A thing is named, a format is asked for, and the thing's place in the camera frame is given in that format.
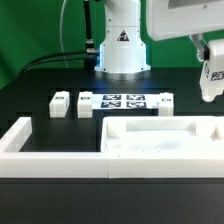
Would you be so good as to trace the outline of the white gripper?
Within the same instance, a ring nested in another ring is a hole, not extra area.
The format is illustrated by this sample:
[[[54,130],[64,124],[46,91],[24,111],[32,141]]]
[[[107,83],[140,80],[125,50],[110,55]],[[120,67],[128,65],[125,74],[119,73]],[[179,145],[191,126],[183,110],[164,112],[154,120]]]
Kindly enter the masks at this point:
[[[189,36],[197,59],[209,59],[202,33],[224,29],[224,0],[146,0],[146,26],[155,41]]]

